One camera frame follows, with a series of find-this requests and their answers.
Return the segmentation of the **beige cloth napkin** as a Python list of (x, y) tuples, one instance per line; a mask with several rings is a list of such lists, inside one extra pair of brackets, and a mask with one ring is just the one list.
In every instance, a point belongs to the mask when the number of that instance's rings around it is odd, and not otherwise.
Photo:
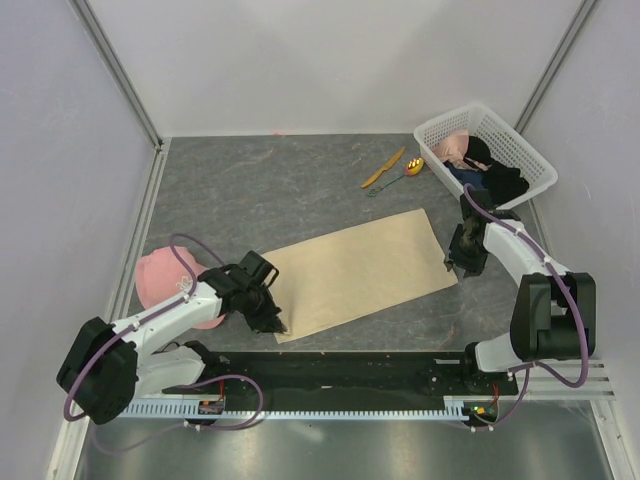
[(335, 231), (264, 257), (285, 332), (279, 344), (452, 287), (454, 272), (422, 209)]

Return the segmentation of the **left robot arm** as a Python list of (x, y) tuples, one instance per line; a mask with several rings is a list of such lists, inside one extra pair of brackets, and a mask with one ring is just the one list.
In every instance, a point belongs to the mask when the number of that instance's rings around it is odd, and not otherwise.
[(284, 332), (270, 292), (279, 271), (263, 256), (250, 251), (238, 263), (187, 273), (186, 287), (156, 306), (112, 323), (94, 317), (81, 326), (56, 377), (66, 393), (66, 421), (89, 418), (102, 425), (134, 399), (170, 387), (211, 392), (220, 378), (215, 364), (188, 346), (160, 350), (208, 320), (238, 313), (254, 332)]

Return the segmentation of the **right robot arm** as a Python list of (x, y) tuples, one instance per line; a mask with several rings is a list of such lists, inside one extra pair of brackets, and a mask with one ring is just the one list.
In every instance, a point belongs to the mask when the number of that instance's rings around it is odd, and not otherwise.
[(488, 191), (466, 184), (460, 207), (446, 269), (476, 277), (493, 256), (518, 287), (509, 330), (465, 348), (460, 386), (477, 394), (493, 383), (494, 373), (539, 367), (570, 388), (581, 387), (596, 347), (594, 278), (553, 259), (513, 211), (492, 206)]

